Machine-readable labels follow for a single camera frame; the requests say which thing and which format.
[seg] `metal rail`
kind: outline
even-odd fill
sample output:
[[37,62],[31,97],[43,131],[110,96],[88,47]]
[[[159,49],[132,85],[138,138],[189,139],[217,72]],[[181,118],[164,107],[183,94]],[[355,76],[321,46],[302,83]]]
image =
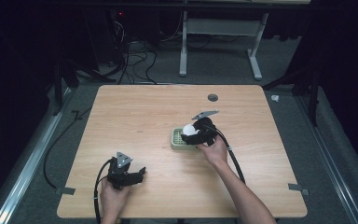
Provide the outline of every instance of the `metal rail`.
[[[72,94],[70,94],[69,88],[66,89],[64,96],[66,96],[66,100],[64,101],[62,111],[65,109],[67,103],[69,102],[69,98]],[[48,127],[42,133],[42,137],[36,143],[34,150],[29,157],[28,161],[25,163],[22,171],[14,184],[11,192],[8,194],[7,199],[5,200],[1,210],[0,210],[0,224],[5,224],[10,221],[11,216],[16,210],[17,206],[22,199],[22,196],[25,194],[25,191],[28,189],[33,177],[34,172],[37,169],[37,166],[43,157],[45,150],[48,146],[48,142],[51,136],[54,134],[54,131],[60,122],[62,117],[62,111],[58,113],[56,116],[53,116],[48,121]]]
[[310,126],[313,137],[315,138],[318,147],[320,149],[319,154],[321,155],[326,171],[330,176],[333,186],[336,189],[337,195],[341,200],[342,205],[349,219],[351,220],[351,223],[358,224],[358,207],[353,197],[351,196],[351,191],[348,188],[347,183],[345,182],[344,178],[339,172],[336,163],[334,162],[334,159],[331,156],[327,148],[327,145],[325,144],[318,128],[313,126],[313,123],[308,116],[308,109],[305,100],[301,96],[297,96],[295,97],[295,99],[304,118],[306,119],[308,125]]
[[339,7],[320,7],[312,4],[293,4],[293,3],[254,3],[254,2],[170,2],[170,3],[129,3],[129,2],[107,2],[107,1],[47,1],[43,0],[37,3],[43,6],[51,7],[119,7],[132,9],[166,9],[166,10],[236,10],[236,11],[252,11],[252,12],[311,12],[311,13],[332,13],[338,11]]

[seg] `hand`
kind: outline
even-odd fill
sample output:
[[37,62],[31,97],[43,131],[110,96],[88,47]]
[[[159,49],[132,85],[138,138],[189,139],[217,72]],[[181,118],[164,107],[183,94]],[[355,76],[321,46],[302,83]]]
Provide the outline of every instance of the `hand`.
[[197,148],[203,152],[206,160],[213,167],[217,168],[227,164],[227,147],[220,135],[215,137],[213,145],[207,147],[203,144],[198,144]]
[[126,204],[131,186],[122,190],[114,189],[106,178],[102,180],[101,204],[103,207],[103,224],[116,223],[116,219]]

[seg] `small green box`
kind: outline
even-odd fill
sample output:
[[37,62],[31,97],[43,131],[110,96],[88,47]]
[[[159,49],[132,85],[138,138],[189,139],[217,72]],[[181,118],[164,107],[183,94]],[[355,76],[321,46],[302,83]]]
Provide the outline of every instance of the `small green box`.
[[186,142],[182,140],[181,134],[182,134],[183,127],[177,127],[172,130],[171,135],[171,148],[174,150],[193,150],[197,149],[195,146],[188,145]]

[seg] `desk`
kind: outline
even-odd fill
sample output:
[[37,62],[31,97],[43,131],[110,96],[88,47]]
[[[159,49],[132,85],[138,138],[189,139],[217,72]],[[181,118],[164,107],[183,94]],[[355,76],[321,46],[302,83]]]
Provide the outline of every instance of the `desk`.
[[[206,0],[205,2],[220,3],[249,3],[249,0]],[[310,0],[256,0],[253,2],[270,4],[309,4]],[[182,28],[182,49],[180,56],[179,75],[185,77],[187,74],[187,34],[207,34],[207,35],[248,35],[254,36],[255,42],[251,49],[247,49],[247,56],[252,67],[255,80],[261,80],[261,72],[255,57],[261,41],[264,29],[267,24],[268,13],[263,13],[260,21],[228,21],[228,20],[209,20],[209,19],[189,19],[187,11],[183,12]]]
[[[208,95],[218,96],[210,102]],[[102,86],[90,112],[66,187],[59,217],[95,217],[93,187],[104,162],[117,151],[131,157],[131,172],[146,167],[132,187],[121,216],[237,217],[227,190],[197,150],[172,150],[172,129],[192,123],[200,111],[218,109],[211,119],[233,147],[246,183],[275,217],[307,214],[290,161],[259,86]],[[228,158],[231,168],[235,167]]]

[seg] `table leg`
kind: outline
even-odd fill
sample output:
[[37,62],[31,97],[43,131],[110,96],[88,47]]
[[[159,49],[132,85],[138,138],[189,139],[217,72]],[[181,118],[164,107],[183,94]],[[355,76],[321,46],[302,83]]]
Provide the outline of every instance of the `table leg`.
[[268,17],[269,17],[268,13],[263,14],[263,18],[261,19],[260,24],[258,26],[254,47],[252,49],[248,49],[248,58],[251,63],[254,77],[256,80],[261,80],[262,76],[261,76],[260,68],[258,67],[257,59],[255,58],[255,54],[260,44],[261,37],[264,33],[264,29],[266,27]]
[[187,12],[183,12],[182,51],[180,53],[179,76],[187,74]]

